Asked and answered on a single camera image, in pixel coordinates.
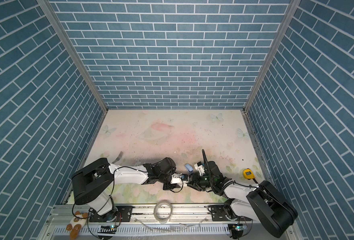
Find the light blue stapler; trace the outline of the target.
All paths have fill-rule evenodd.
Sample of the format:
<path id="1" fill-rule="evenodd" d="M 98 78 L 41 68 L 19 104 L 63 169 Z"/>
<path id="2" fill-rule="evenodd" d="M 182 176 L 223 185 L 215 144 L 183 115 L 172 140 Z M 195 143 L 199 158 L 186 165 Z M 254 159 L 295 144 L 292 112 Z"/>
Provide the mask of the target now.
<path id="1" fill-rule="evenodd" d="M 185 164 L 185 168 L 187 169 L 189 175 L 194 172 L 194 168 L 190 164 Z"/>

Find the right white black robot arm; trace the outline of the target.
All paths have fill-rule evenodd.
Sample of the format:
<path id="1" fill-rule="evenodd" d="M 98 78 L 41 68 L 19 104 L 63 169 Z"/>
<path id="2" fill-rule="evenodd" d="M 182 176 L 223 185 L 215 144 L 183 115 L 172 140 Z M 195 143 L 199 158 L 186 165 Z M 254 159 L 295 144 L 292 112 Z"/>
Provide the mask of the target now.
<path id="1" fill-rule="evenodd" d="M 269 234 L 279 238 L 298 217 L 294 206 L 268 181 L 238 183 L 225 177 L 213 161 L 198 163 L 195 168 L 196 172 L 187 178 L 188 187 L 227 199 L 220 207 L 209 207 L 215 220 L 256 220 Z"/>

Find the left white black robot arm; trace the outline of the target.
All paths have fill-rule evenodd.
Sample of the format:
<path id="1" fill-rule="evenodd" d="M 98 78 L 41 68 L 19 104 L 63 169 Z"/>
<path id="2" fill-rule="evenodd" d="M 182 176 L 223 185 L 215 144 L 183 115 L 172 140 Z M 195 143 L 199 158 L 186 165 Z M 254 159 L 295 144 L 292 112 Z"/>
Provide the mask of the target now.
<path id="1" fill-rule="evenodd" d="M 188 182 L 187 174 L 177 174 L 175 162 L 171 158 L 154 164 L 141 166 L 118 166 L 99 158 L 75 172 L 72 176 L 74 203 L 88 205 L 94 212 L 103 216 L 117 211 L 113 201 L 113 190 L 105 192 L 116 184 L 153 185 L 163 184 L 165 191 L 182 188 Z"/>

